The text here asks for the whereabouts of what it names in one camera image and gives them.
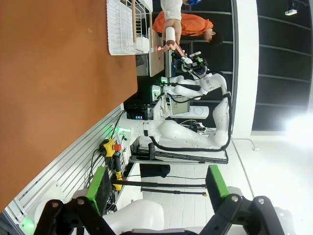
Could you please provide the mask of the person's left hand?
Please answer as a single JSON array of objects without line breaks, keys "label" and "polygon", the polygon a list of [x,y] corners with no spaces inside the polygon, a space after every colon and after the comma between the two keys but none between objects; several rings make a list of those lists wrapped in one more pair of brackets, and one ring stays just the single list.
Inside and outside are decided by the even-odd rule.
[{"label": "person's left hand", "polygon": [[181,23],[178,19],[168,19],[165,21],[163,32],[162,32],[162,38],[166,39],[166,28],[172,27],[175,30],[175,37],[176,37],[176,45],[180,44],[180,38],[181,38]]}]

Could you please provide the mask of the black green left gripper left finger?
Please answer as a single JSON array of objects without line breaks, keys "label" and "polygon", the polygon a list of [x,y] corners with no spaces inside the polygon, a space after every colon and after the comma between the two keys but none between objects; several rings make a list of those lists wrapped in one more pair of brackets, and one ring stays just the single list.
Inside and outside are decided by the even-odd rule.
[{"label": "black green left gripper left finger", "polygon": [[113,235],[115,232],[103,214],[112,185],[107,166],[100,166],[87,191],[63,203],[46,202],[36,226],[36,235]]}]

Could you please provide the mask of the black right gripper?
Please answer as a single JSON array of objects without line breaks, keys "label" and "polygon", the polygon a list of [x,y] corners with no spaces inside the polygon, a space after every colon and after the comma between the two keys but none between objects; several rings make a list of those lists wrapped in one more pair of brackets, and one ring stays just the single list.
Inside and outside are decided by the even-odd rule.
[{"label": "black right gripper", "polygon": [[197,75],[204,75],[207,71],[207,61],[201,56],[201,52],[195,52],[189,55],[189,58],[192,60],[192,64],[187,64],[185,62],[189,61],[189,58],[185,54],[181,54],[177,50],[171,52],[171,56],[174,59],[179,60],[177,68],[182,72],[191,73],[192,71]]}]

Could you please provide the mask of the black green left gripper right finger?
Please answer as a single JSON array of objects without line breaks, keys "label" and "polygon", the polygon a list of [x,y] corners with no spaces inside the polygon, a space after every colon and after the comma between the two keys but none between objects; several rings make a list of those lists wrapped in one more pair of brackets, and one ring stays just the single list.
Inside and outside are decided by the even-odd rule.
[{"label": "black green left gripper right finger", "polygon": [[205,179],[214,215],[201,235],[225,235],[232,225],[241,225],[248,235],[283,235],[284,231],[269,198],[248,200],[230,193],[217,165],[210,165]]}]

